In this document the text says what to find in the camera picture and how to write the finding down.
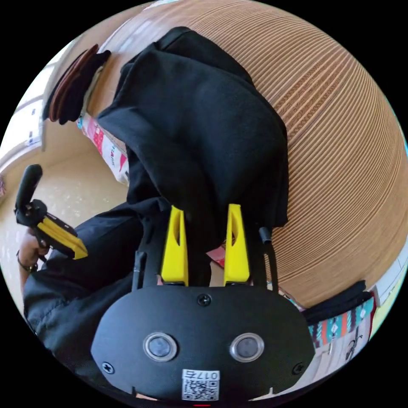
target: person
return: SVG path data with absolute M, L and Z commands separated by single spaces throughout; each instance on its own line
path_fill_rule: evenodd
M 43 345 L 71 372 L 91 385 L 118 391 L 93 361 L 91 345 L 105 311 L 131 291 L 142 221 L 134 206 L 124 203 L 75 230 L 88 257 L 73 260 L 52 250 L 39 269 L 39 257 L 49 249 L 41 248 L 33 230 L 26 230 L 17 253 L 24 317 Z M 211 259 L 206 254 L 192 256 L 195 265 L 198 260 L 202 267 L 190 277 L 190 284 L 208 286 Z M 157 283 L 163 284 L 159 276 Z

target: folded clothing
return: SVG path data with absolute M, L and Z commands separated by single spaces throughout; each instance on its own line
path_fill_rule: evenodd
M 287 222 L 287 134 L 250 75 L 176 27 L 122 67 L 98 124 L 126 144 L 127 201 L 143 216 L 184 210 L 189 250 L 219 247 L 228 205 L 272 230 Z
M 82 52 L 61 76 L 45 105 L 42 118 L 52 122 L 75 122 L 82 110 L 85 97 L 93 84 L 96 73 L 106 63 L 111 52 L 106 50 L 98 53 L 99 46 L 95 44 Z

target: wrist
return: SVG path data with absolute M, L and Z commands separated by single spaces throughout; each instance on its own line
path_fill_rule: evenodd
M 17 260 L 20 264 L 20 266 L 30 268 L 32 266 L 35 266 L 38 262 L 38 256 L 36 255 L 36 252 L 33 250 L 23 250 L 20 249 L 17 252 Z

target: white label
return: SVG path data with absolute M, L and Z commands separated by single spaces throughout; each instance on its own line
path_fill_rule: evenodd
M 183 370 L 184 401 L 218 401 L 219 393 L 219 371 Z

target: colorful patterned fabric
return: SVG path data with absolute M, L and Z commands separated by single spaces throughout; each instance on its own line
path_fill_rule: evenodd
M 355 330 L 363 319 L 370 317 L 373 309 L 374 297 L 371 297 L 362 305 L 346 313 L 309 326 L 310 335 L 312 336 L 315 348 L 322 347 L 334 339 L 340 338 Z

